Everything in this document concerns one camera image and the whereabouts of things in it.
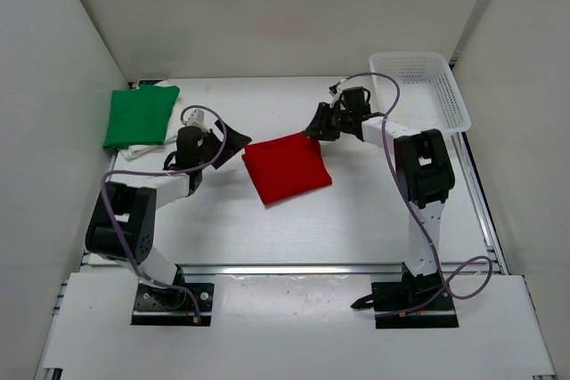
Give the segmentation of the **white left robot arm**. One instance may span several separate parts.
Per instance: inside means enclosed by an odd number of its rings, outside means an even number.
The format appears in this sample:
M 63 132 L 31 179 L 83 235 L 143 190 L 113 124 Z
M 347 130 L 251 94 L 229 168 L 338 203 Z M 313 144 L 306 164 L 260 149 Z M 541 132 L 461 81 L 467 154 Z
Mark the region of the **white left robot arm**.
M 139 186 L 105 180 L 86 231 L 87 251 L 128 268 L 156 288 L 156 298 L 168 309 L 183 305 L 187 288 L 181 268 L 154 246 L 156 212 L 193 195 L 203 169 L 220 168 L 252 142 L 221 120 L 215 126 L 221 137 L 201 125 L 180 128 L 176 150 L 167 155 L 163 171 L 148 174 Z

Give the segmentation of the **white plastic basket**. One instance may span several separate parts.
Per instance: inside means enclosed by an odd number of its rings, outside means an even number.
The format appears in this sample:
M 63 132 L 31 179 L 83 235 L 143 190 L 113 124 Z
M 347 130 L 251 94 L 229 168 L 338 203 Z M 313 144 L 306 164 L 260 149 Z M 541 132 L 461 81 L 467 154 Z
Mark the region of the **white plastic basket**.
M 370 71 L 380 110 L 392 121 L 445 136 L 471 127 L 466 105 L 445 57 L 430 52 L 375 53 Z

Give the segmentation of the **white t shirt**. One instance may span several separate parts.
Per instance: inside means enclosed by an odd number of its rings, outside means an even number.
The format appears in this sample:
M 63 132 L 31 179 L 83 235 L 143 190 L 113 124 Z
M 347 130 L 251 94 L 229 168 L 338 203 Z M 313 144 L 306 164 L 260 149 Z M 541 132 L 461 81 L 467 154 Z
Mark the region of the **white t shirt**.
M 122 157 L 127 161 L 133 161 L 137 158 L 142 157 L 151 152 L 162 151 L 165 149 L 169 144 L 175 142 L 176 133 L 168 133 L 167 138 L 165 139 L 163 144 L 139 144 L 139 145 L 132 145 L 125 149 L 121 149 L 118 152 L 122 155 Z

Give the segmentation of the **green t shirt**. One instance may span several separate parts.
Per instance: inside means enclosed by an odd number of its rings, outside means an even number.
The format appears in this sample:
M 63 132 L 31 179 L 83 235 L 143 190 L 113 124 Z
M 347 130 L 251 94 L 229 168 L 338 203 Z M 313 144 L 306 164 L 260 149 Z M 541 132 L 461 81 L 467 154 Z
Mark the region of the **green t shirt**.
M 179 93 L 177 86 L 156 85 L 113 91 L 102 147 L 122 150 L 133 145 L 163 144 Z

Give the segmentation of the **aluminium right side rail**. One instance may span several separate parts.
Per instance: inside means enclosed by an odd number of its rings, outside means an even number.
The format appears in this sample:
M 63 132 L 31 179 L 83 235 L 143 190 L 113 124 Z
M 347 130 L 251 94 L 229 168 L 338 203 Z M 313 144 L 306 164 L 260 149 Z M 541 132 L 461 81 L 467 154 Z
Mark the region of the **aluminium right side rail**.
M 506 262 L 500 237 L 497 233 L 493 215 L 488 205 L 484 186 L 477 171 L 476 161 L 470 147 L 466 133 L 457 133 L 452 137 L 452 144 L 459 158 L 461 170 L 468 188 L 472 205 L 476 212 L 476 218 L 484 237 L 488 255 L 493 260 L 493 266 L 497 273 L 509 275 L 509 267 Z

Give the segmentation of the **aluminium rail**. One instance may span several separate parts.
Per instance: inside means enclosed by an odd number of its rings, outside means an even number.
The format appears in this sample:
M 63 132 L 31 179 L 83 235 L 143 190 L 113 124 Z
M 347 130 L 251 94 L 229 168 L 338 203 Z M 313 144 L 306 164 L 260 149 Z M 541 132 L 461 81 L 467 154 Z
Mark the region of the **aluminium rail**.
M 493 215 L 488 205 L 484 186 L 477 171 L 476 161 L 470 147 L 466 133 L 457 133 L 452 137 L 452 144 L 459 158 L 461 170 L 468 188 L 472 205 L 476 212 L 476 218 L 484 237 L 488 255 L 493 260 L 493 266 L 497 273 L 509 275 L 509 267 L 506 262 L 500 237 L 497 233 Z
M 460 265 L 457 263 L 445 263 L 443 271 L 451 274 Z M 187 276 L 259 276 L 259 275 L 397 275 L 401 273 L 401 264 L 382 263 L 349 263 L 349 264 L 182 264 Z M 79 267 L 81 272 L 113 272 L 121 269 L 115 263 L 82 263 Z M 484 274 L 489 271 L 488 263 L 471 263 L 464 267 L 462 274 Z

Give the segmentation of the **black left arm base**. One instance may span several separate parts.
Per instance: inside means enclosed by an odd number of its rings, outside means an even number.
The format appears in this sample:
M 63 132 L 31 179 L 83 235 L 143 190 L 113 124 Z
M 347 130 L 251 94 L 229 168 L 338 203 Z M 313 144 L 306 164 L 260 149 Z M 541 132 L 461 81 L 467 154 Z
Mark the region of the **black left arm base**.
M 209 327 L 215 284 L 186 282 L 184 286 L 198 303 L 198 318 L 195 317 L 193 300 L 186 292 L 150 287 L 140 282 L 134 297 L 131 324 L 153 327 Z

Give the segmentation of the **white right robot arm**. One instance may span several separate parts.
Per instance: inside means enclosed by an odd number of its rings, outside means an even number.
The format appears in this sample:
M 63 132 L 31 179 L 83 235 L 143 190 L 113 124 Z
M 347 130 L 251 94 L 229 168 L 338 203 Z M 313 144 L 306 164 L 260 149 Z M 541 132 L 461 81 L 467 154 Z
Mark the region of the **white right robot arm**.
M 418 309 L 433 294 L 423 278 L 437 273 L 436 252 L 444 205 L 455 184 L 444 137 L 437 129 L 420 131 L 371 111 L 371 92 L 362 87 L 330 88 L 333 100 L 321 102 L 304 130 L 318 141 L 335 141 L 342 133 L 383 149 L 397 189 L 407 204 L 409 241 L 403 262 L 415 277 L 400 286 L 405 305 Z

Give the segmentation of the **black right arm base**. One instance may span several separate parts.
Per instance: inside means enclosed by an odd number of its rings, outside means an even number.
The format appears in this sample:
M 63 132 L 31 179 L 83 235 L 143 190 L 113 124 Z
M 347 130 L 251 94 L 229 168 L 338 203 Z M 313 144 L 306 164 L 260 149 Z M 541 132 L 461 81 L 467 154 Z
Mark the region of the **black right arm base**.
M 351 304 L 355 311 L 374 310 L 376 329 L 456 328 L 452 297 L 436 272 L 413 276 L 404 271 L 396 282 L 373 282 L 371 292 Z

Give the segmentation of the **aluminium front rail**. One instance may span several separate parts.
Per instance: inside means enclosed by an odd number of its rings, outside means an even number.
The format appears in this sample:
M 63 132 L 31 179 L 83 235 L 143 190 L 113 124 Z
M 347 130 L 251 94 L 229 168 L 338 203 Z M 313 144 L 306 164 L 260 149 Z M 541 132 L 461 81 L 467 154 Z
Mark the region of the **aluminium front rail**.
M 443 271 L 451 274 L 460 265 L 457 263 L 445 263 Z M 182 264 L 187 276 L 259 276 L 259 275 L 397 275 L 401 273 L 401 264 L 382 263 L 349 263 L 349 264 Z M 81 272 L 113 272 L 121 269 L 115 263 L 82 263 L 79 267 Z M 489 271 L 488 263 L 471 263 L 464 267 L 462 274 L 484 274 Z

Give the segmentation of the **red t shirt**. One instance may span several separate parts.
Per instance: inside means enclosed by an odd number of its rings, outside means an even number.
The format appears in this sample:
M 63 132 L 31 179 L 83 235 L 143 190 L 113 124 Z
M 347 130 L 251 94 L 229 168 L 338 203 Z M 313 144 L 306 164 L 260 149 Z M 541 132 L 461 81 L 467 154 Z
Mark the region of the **red t shirt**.
M 321 144 L 302 133 L 249 144 L 242 160 L 264 206 L 332 184 Z

